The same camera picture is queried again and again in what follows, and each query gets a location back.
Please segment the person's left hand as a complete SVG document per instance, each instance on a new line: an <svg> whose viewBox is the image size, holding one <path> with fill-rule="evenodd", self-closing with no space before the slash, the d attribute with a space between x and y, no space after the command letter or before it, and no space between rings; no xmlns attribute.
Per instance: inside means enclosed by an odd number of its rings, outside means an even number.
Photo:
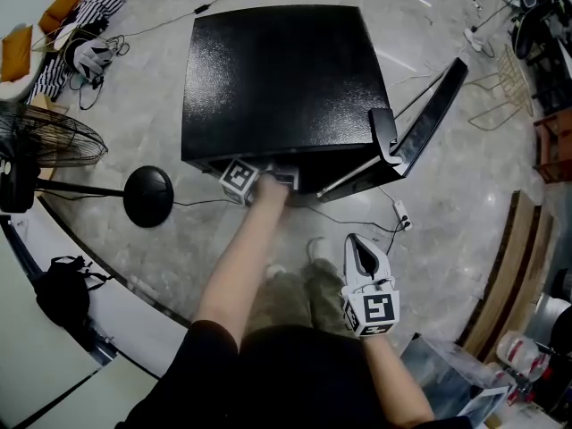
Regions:
<svg viewBox="0 0 572 429"><path fill-rule="evenodd" d="M272 174L262 174L256 182L254 203L283 208L290 194L290 187L278 182Z"/></svg>

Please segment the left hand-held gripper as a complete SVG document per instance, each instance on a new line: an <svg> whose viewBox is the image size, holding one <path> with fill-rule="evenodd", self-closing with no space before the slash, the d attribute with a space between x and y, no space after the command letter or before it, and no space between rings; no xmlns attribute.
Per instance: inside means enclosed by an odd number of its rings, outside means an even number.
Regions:
<svg viewBox="0 0 572 429"><path fill-rule="evenodd" d="M280 184L287 185L292 190L299 188L298 167L270 163L259 168L241 159L231 160L219 182L231 200L242 206L249 206L254 199L253 189L257 179L263 173L272 174Z"/></svg>

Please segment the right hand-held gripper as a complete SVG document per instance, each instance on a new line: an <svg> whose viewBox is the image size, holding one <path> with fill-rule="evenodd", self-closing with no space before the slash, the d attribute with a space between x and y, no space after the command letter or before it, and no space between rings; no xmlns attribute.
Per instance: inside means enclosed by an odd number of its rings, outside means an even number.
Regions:
<svg viewBox="0 0 572 429"><path fill-rule="evenodd" d="M343 320L356 336L389 332L400 320L400 293L388 257L371 240L351 233L344 243Z"/></svg>

